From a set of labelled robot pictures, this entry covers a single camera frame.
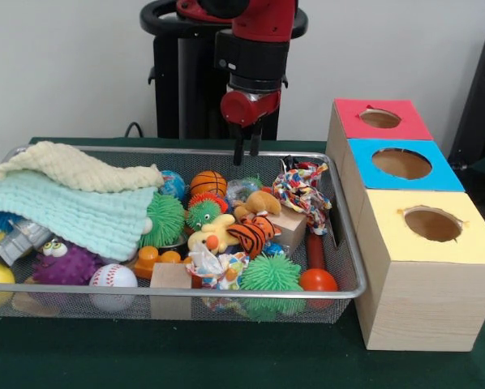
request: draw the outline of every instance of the white wall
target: white wall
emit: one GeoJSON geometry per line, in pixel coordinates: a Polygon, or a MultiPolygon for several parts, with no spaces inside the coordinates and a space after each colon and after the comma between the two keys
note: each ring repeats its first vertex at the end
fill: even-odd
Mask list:
{"type": "MultiPolygon", "coordinates": [[[[0,0],[0,158],[34,135],[155,134],[148,0],[0,0]]],[[[414,101],[448,151],[485,37],[485,0],[301,0],[281,139],[325,140],[335,97],[414,101]]]]}

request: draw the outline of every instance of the table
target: table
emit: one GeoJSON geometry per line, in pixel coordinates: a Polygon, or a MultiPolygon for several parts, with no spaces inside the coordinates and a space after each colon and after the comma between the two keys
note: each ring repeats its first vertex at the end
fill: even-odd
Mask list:
{"type": "MultiPolygon", "coordinates": [[[[52,139],[229,148],[226,141],[52,139]]],[[[263,149],[323,152],[322,142],[263,149]]],[[[485,387],[485,323],[471,353],[369,352],[350,304],[334,325],[0,318],[0,388],[485,387]]]]}

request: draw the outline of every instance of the plush tiger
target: plush tiger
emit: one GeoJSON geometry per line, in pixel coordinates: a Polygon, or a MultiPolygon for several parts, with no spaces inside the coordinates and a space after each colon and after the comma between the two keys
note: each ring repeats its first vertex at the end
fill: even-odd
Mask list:
{"type": "Polygon", "coordinates": [[[239,240],[251,259],[260,254],[266,241],[281,234],[281,230],[264,216],[255,216],[245,224],[233,224],[226,232],[239,240]]]}

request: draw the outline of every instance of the purple spiky ball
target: purple spiky ball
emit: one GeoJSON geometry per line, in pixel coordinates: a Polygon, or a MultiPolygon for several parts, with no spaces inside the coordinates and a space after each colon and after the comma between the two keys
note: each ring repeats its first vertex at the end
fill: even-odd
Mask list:
{"type": "Polygon", "coordinates": [[[87,285],[102,266],[100,257],[70,242],[59,244],[64,245],[67,252],[59,256],[55,256],[59,253],[39,254],[39,262],[33,265],[33,280],[49,285],[87,285]]]}

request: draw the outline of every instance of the wire mesh basket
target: wire mesh basket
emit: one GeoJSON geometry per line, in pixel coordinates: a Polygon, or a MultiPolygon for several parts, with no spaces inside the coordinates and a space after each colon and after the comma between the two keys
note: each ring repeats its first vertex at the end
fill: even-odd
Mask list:
{"type": "MultiPolygon", "coordinates": [[[[16,284],[0,284],[0,316],[58,318],[190,319],[223,321],[267,321],[294,323],[335,323],[350,299],[366,287],[363,263],[355,240],[346,200],[335,164],[318,153],[261,152],[246,156],[241,166],[232,164],[232,151],[158,149],[129,147],[79,147],[90,156],[118,167],[149,166],[178,172],[185,182],[203,170],[215,170],[227,180],[256,176],[271,185],[280,171],[281,158],[327,163],[319,189],[333,204],[329,212],[332,233],[324,236],[327,270],[338,283],[338,292],[233,291],[217,289],[155,289],[139,279],[138,288],[57,286],[25,284],[32,275],[35,253],[15,261],[11,270],[16,284]],[[98,309],[97,299],[128,301],[125,309],[110,312],[98,309]]],[[[24,150],[13,150],[7,159],[24,150]]],[[[293,262],[307,269],[304,243],[292,253],[293,262]]]]}

